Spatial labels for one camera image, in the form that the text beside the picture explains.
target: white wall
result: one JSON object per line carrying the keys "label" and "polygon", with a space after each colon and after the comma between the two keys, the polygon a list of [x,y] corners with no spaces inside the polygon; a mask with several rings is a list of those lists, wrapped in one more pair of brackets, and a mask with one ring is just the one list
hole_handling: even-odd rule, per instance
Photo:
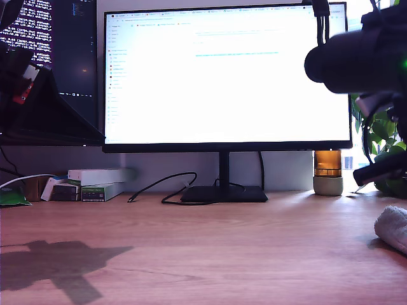
{"label": "white wall", "polygon": [[[199,6],[226,6],[238,4],[262,4],[255,0],[98,0],[98,68],[99,83],[103,77],[103,13],[109,10],[142,10],[156,8],[185,8]],[[102,104],[102,88],[99,90]],[[107,168],[128,166],[140,171],[140,177],[128,185],[136,191],[166,175],[198,172],[197,185],[212,184],[218,175],[216,153],[182,154],[103,154],[98,147],[5,147],[9,159],[24,174],[48,173],[69,168]],[[268,190],[308,190],[312,188],[311,152],[265,152],[266,188]],[[1,166],[7,166],[0,160]],[[260,167],[255,152],[231,154],[231,181],[246,185],[260,184]],[[11,178],[0,173],[0,180]],[[181,180],[164,182],[155,191],[170,191],[182,186]]]}

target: white cloth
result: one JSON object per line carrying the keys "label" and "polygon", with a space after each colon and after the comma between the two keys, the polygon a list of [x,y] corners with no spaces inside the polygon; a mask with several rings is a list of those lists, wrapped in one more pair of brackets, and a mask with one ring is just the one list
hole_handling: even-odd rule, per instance
{"label": "white cloth", "polygon": [[375,233],[407,255],[407,210],[388,206],[375,222]]}

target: black stand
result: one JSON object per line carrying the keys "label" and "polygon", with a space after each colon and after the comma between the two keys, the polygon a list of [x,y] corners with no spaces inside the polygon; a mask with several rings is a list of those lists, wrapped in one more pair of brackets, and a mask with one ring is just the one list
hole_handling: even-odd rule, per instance
{"label": "black stand", "polygon": [[182,202],[266,202],[259,186],[233,186],[229,181],[229,152],[219,152],[219,186],[194,186],[181,198]]}

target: computer monitor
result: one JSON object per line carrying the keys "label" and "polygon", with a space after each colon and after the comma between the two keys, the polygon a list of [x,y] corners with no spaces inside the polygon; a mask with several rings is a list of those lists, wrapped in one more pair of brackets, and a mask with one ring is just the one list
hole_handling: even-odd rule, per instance
{"label": "computer monitor", "polygon": [[[346,4],[330,8],[331,35],[345,32]],[[219,151],[226,191],[184,200],[246,201],[228,152],[352,147],[350,97],[305,74],[316,35],[303,4],[106,12],[104,151]]]}
{"label": "computer monitor", "polygon": [[97,127],[96,0],[25,0],[0,40],[32,50],[35,64],[50,66],[59,94]]}

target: green plant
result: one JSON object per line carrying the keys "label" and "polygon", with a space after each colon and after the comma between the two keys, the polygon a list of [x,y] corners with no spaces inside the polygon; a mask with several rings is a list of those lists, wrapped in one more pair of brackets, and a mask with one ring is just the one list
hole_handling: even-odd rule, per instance
{"label": "green plant", "polygon": [[[352,95],[352,115],[355,117],[356,132],[362,134],[366,125],[366,117],[356,104],[357,97],[357,94]],[[372,154],[375,156],[375,162],[378,162],[392,154],[405,151],[406,144],[400,140],[398,135],[397,125],[387,116],[387,111],[383,110],[376,113],[368,124],[369,151],[363,149],[364,155]],[[378,180],[375,181],[375,187],[387,195],[407,198],[407,180],[405,177]]]}

